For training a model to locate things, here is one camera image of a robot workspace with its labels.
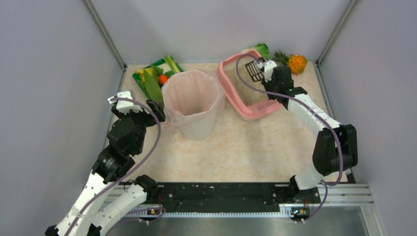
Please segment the black litter scoop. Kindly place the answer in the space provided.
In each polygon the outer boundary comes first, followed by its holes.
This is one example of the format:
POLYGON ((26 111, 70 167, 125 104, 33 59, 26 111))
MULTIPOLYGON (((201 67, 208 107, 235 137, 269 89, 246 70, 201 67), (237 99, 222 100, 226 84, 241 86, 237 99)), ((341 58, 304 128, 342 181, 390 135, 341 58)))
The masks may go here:
POLYGON ((261 82, 265 79, 264 68, 258 67, 259 63, 264 64, 265 62, 265 59, 260 57, 245 64, 245 68, 253 82, 261 82))

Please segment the pink litter box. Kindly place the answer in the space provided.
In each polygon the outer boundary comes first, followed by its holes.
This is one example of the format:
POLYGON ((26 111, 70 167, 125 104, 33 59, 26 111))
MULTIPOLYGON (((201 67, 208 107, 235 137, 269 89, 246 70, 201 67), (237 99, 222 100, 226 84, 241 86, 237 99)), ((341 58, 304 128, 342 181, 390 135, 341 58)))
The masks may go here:
POLYGON ((231 80, 226 75, 224 69, 226 65, 230 65, 234 62, 237 62, 240 56, 254 56, 256 58, 260 58, 261 54, 258 53, 255 49, 249 49, 247 51, 235 54, 229 57, 228 59, 221 61, 218 68, 215 71, 215 74, 225 91, 226 98, 229 100, 234 110, 244 120, 256 120, 263 118, 280 109, 282 107, 281 104, 279 104, 276 100, 270 100, 268 98, 250 106, 246 106, 244 104, 237 90, 232 84, 231 80))

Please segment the pink lined trash bin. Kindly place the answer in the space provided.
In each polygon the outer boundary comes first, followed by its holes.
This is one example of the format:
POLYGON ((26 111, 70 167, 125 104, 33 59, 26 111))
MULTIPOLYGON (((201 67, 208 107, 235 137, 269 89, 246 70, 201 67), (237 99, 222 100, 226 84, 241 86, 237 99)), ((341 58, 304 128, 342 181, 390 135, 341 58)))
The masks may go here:
POLYGON ((225 91, 214 72, 188 70, 171 76, 162 87, 167 123, 186 138, 206 139, 224 107, 225 91))

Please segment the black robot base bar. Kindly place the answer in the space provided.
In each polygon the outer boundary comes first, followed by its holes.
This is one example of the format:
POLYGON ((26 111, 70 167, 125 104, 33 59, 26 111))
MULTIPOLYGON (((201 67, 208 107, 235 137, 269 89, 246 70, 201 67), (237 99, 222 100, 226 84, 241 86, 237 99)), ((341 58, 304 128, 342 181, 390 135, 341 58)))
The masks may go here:
POLYGON ((305 207, 320 201, 317 188, 294 192, 280 182, 162 182, 145 203, 168 213, 263 213, 279 212, 284 204, 305 207))

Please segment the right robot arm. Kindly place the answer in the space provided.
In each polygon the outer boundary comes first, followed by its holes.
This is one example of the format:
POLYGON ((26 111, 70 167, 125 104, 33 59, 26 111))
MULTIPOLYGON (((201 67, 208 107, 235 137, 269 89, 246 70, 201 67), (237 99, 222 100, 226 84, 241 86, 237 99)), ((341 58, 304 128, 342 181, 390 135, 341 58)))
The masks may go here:
POLYGON ((304 198, 324 177, 342 174, 358 163, 357 131, 351 124, 331 118, 318 107, 302 87, 295 87, 288 66, 268 61, 261 66, 261 81, 267 95, 296 115, 316 137, 312 161, 304 171, 290 178, 289 192, 295 200, 304 198))

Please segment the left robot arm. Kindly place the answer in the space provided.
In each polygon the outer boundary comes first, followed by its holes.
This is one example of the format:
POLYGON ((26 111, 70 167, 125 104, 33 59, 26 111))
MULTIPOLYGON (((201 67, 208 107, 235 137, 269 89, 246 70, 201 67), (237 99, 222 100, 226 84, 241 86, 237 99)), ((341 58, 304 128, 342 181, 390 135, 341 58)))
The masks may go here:
POLYGON ((50 226, 47 236, 104 236, 132 208, 144 203, 156 188, 149 176, 139 177, 127 193, 102 207, 111 191, 140 165, 133 156, 143 151, 148 127, 161 123, 165 114, 161 103, 147 100, 143 105, 129 95, 108 99, 118 117, 107 134, 109 144, 99 153, 83 190, 69 213, 57 225, 50 226))

